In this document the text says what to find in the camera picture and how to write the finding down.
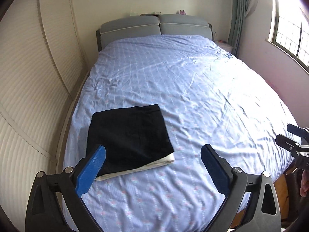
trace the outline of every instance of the white wardrobe panel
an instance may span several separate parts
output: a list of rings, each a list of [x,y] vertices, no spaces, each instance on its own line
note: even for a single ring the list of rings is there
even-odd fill
[[[74,98],[87,70],[78,45],[70,0],[39,1],[48,46],[64,84]]]
[[[55,165],[24,141],[0,115],[0,205],[24,231],[30,190],[36,173],[55,173]]]
[[[0,22],[0,104],[53,156],[71,99],[52,63],[37,0],[15,0]]]

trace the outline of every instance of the window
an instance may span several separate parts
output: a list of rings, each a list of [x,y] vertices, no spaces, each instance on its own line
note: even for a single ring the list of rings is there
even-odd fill
[[[272,43],[287,52],[309,72],[309,26],[299,0],[276,0]]]

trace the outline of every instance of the wooden floor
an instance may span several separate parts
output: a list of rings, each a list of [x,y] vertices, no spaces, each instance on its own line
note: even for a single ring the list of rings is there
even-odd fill
[[[288,217],[289,213],[289,195],[288,195],[288,188],[285,181],[285,176],[281,175],[279,179],[277,179],[274,183],[278,201],[279,201],[279,207],[280,207],[280,213],[281,213],[281,219],[285,219]],[[240,224],[240,221],[244,215],[245,210],[239,212],[232,224],[231,228],[234,228]]]

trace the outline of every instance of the nightstand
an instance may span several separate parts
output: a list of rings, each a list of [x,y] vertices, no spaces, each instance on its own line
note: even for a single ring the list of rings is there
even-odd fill
[[[215,41],[215,44],[218,45],[221,49],[224,49],[225,51],[231,53],[233,50],[233,46],[227,44],[227,43],[220,43],[218,41]]]

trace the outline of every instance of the bed frame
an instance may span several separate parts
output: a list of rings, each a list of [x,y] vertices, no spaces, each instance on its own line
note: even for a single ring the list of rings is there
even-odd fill
[[[102,24],[96,31],[98,51],[115,40],[149,35],[201,35],[213,40],[212,25],[202,18],[179,14],[134,16]]]

